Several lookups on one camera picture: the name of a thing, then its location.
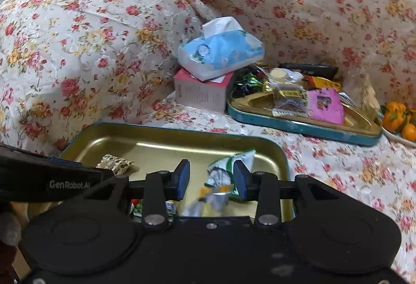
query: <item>tissue box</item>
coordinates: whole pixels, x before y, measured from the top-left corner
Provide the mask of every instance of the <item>tissue box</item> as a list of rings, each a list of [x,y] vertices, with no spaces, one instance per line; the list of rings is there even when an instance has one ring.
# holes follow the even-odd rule
[[[178,47],[178,62],[201,81],[236,71],[264,56],[263,43],[233,17],[202,25],[203,35]]]
[[[233,73],[202,82],[182,68],[174,77],[176,102],[199,109],[223,113],[230,95]]]

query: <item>floral fabric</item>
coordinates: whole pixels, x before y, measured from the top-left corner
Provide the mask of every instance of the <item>floral fabric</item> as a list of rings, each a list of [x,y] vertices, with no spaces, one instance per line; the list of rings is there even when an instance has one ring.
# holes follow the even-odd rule
[[[363,69],[381,102],[416,105],[416,0],[6,0],[0,4],[0,136],[57,155],[99,121],[260,135],[308,173],[392,217],[394,269],[416,282],[416,156],[384,137],[373,148],[246,126],[171,99],[178,46],[232,15],[265,44],[266,63]]]

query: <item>blue tissue package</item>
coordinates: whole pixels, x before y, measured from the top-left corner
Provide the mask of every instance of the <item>blue tissue package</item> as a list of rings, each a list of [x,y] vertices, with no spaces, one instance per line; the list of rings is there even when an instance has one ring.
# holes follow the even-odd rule
[[[200,36],[178,49],[178,61],[201,81],[230,73],[264,57],[263,43],[243,30]]]

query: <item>tissue pack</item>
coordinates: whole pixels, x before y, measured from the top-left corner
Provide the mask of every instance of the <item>tissue pack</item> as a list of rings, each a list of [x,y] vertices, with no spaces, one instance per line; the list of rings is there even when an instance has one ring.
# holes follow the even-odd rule
[[[207,22],[203,36],[178,49],[180,65],[201,81],[240,69],[263,56],[263,43],[244,31],[233,17]]]

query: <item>tray rim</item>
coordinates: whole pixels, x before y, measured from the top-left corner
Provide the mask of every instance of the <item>tray rim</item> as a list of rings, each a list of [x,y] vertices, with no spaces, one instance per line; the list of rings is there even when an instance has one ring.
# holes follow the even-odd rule
[[[102,125],[117,125],[117,126],[135,126],[135,127],[140,127],[140,128],[158,128],[158,129],[166,129],[166,130],[173,130],[173,131],[186,131],[186,132],[195,132],[195,133],[205,133],[205,134],[210,134],[210,135],[217,135],[217,136],[221,136],[221,135],[225,135],[225,136],[235,136],[235,137],[255,137],[255,138],[259,138],[262,140],[266,140],[271,142],[274,146],[276,146],[281,153],[284,156],[284,170],[282,170],[282,172],[284,172],[284,174],[286,175],[287,179],[290,180],[291,178],[291,172],[289,169],[289,162],[288,162],[288,158],[286,156],[286,153],[284,152],[283,148],[275,141],[267,138],[267,137],[261,137],[261,136],[256,136],[256,135],[242,135],[242,134],[232,134],[232,133],[212,133],[212,132],[206,132],[206,131],[201,131],[201,130],[191,130],[191,129],[182,129],[182,128],[165,128],[165,127],[160,127],[160,126],[147,126],[147,125],[139,125],[139,124],[134,124],[134,123],[120,123],[120,122],[111,122],[111,121],[98,121],[98,122],[94,122],[91,125],[87,126],[86,128],[82,129],[81,131],[79,131],[77,133],[77,135],[71,140],[71,142],[65,147],[64,151],[61,152],[61,154],[59,155],[59,158],[61,158],[65,152],[69,149],[69,147],[74,143],[74,141],[82,134],[82,132],[86,131],[87,129],[93,127],[93,126],[102,126]]]
[[[323,128],[323,129],[330,129],[330,130],[337,130],[339,132],[349,132],[349,133],[354,133],[357,135],[362,135],[365,137],[376,137],[377,135],[379,135],[382,130],[381,130],[381,124],[377,124],[375,121],[371,121],[367,118],[367,116],[365,114],[363,114],[363,112],[359,109],[357,109],[355,106],[351,106],[350,104],[347,103],[343,103],[343,107],[344,108],[348,108],[356,113],[358,113],[361,117],[365,118],[372,127],[377,128],[377,130],[363,130],[363,129],[356,129],[356,130],[349,130],[346,128],[346,126],[344,125],[339,125],[339,124],[335,124],[335,123],[329,123],[329,122],[324,122],[324,121],[318,121],[318,120],[313,120],[313,122],[309,122],[309,121],[303,121],[306,120],[307,118],[302,118],[302,117],[298,117],[298,116],[279,116],[279,117],[274,117],[272,114],[262,114],[256,111],[250,111],[251,107],[249,106],[249,103],[251,102],[251,100],[254,100],[258,97],[263,97],[263,96],[269,96],[269,95],[273,95],[272,91],[268,91],[268,92],[257,92],[257,93],[253,93],[253,94],[249,94],[246,95],[244,97],[241,98],[234,98],[231,97],[228,100],[228,103],[236,110],[243,112],[245,114],[253,114],[253,115],[257,115],[257,116],[265,116],[266,118],[272,118],[272,119],[280,119],[280,120],[286,120],[286,121],[292,121],[294,123],[302,123],[305,125],[309,125],[309,126],[315,126],[317,128]]]
[[[309,123],[302,123],[292,120],[286,120],[286,119],[278,119],[278,118],[271,118],[269,116],[260,115],[260,114],[252,114],[243,112],[241,110],[238,110],[234,108],[230,102],[227,102],[227,111],[228,114],[235,119],[238,122],[243,122],[251,125],[255,125],[253,122],[249,121],[240,121],[239,119],[245,119],[245,118],[259,118],[263,122],[266,122],[267,124],[258,124],[255,126],[264,126],[269,128],[274,128],[278,130],[283,130],[289,133],[297,133],[302,135],[308,135],[312,137],[318,137],[324,140],[332,140],[332,141],[338,141],[343,143],[349,143],[349,144],[356,144],[360,146],[366,146],[366,147],[373,147],[375,146],[378,141],[380,140],[381,136],[383,135],[383,131],[381,130],[380,133],[377,136],[366,136],[361,135],[357,133],[349,133],[349,139],[343,140],[342,136],[345,132],[336,130],[336,129],[330,129],[330,128],[324,128],[319,127],[315,125],[311,125]]]

